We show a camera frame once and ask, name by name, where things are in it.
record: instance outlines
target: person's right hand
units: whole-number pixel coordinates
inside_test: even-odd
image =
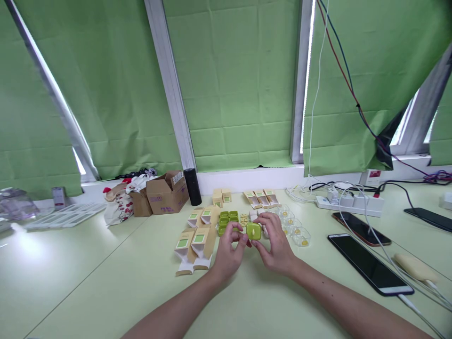
[[[292,252],[279,216],[265,212],[253,222],[265,225],[270,237],[270,252],[259,241],[251,241],[251,244],[258,249],[265,267],[270,271],[290,276],[299,259]]]

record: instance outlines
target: black smartphone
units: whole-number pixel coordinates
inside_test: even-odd
[[[429,224],[441,228],[445,231],[452,232],[452,219],[443,217],[442,215],[430,212],[423,208],[406,209],[405,212],[418,217]]]
[[[342,215],[347,222],[348,227],[350,227],[353,233],[355,233],[362,241],[364,241],[369,246],[380,246],[377,238],[375,238],[375,236],[373,235],[372,230],[368,224],[361,221],[349,212],[342,212]],[[340,213],[333,213],[333,218],[347,227],[345,225],[344,219],[341,218]],[[376,229],[374,229],[374,231],[383,246],[391,244],[391,240],[389,238],[385,237]]]
[[[402,279],[353,239],[351,235],[333,234],[329,235],[328,239],[373,289],[382,296],[414,293],[411,286],[405,284]]]

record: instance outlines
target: brown cardboard box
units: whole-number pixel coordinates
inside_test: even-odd
[[[179,213],[188,201],[187,184],[183,172],[168,171],[148,181],[146,195],[154,214]]]
[[[143,188],[140,192],[130,192],[133,202],[133,213],[135,217],[149,217],[152,215],[151,205],[146,196],[146,188]]]

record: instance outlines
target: black object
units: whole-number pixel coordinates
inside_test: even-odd
[[[452,219],[443,217],[442,215],[430,212],[429,210],[423,208],[414,208],[404,210],[408,214],[414,215],[419,219],[428,222],[429,224],[441,228],[442,230],[452,232]]]
[[[201,193],[199,192],[198,178],[195,169],[184,170],[185,182],[187,183],[188,195],[192,206],[201,204]]]
[[[349,212],[342,212],[342,215],[345,221],[347,222],[348,227],[350,227],[353,233],[355,233],[362,241],[364,241],[369,246],[380,246],[377,238],[375,238],[375,236],[373,235],[373,232],[368,224],[361,221],[360,219],[358,219]],[[338,222],[347,227],[347,225],[343,221],[344,219],[341,218],[340,213],[333,213],[333,218],[335,218]],[[374,232],[382,245],[391,244],[391,240],[389,238],[385,237],[376,229],[374,229]]]
[[[352,264],[359,274],[384,297],[398,294],[413,294],[410,289],[394,272],[373,256],[366,248],[353,239],[349,234],[329,235],[328,240]],[[387,292],[380,289],[403,289],[404,291]]]

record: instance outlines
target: paper box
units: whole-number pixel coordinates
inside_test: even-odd
[[[198,207],[193,210],[193,212],[190,213],[190,216],[188,217],[187,223],[190,227],[198,227],[199,221],[201,219],[203,208]]]
[[[221,189],[214,189],[212,194],[212,203],[215,206],[223,208],[223,195]]]
[[[146,183],[146,195],[154,214],[179,213],[188,200],[187,184],[182,171],[166,174]]]
[[[140,192],[130,192],[129,195],[132,197],[135,217],[149,217],[152,215],[151,205],[146,196],[146,188],[143,188]]]
[[[205,224],[212,224],[217,226],[218,220],[220,218],[220,207],[216,205],[207,206],[201,214],[201,220]]]
[[[204,225],[196,229],[192,240],[192,248],[198,256],[194,261],[195,269],[209,269],[216,238],[217,230],[214,225]]]
[[[223,196],[223,202],[231,202],[232,201],[230,189],[223,188],[221,195]]]
[[[181,233],[179,240],[176,243],[174,252],[182,260],[179,270],[176,272],[176,276],[193,273],[194,262],[196,261],[197,255],[191,244],[195,231],[195,228],[187,228]]]
[[[254,194],[256,195],[258,202],[262,205],[263,208],[268,209],[272,207],[272,205],[268,202],[264,191],[254,191]]]
[[[243,192],[243,194],[246,196],[253,209],[262,208],[262,204],[259,203],[253,191],[246,191]]]
[[[264,190],[264,193],[267,196],[268,202],[272,205],[272,207],[281,207],[281,204],[276,198],[276,194],[273,190]]]

